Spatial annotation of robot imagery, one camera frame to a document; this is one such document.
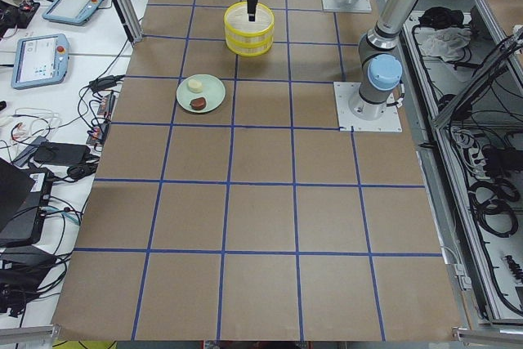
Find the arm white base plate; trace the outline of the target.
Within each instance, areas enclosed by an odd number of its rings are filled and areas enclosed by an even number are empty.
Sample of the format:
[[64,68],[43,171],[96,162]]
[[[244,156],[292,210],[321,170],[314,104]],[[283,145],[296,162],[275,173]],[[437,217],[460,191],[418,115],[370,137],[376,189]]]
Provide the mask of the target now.
[[364,13],[372,11],[370,0],[322,0],[323,11]]
[[403,131],[392,92],[386,102],[369,104],[360,96],[360,83],[335,82],[333,88],[340,131],[386,133]]

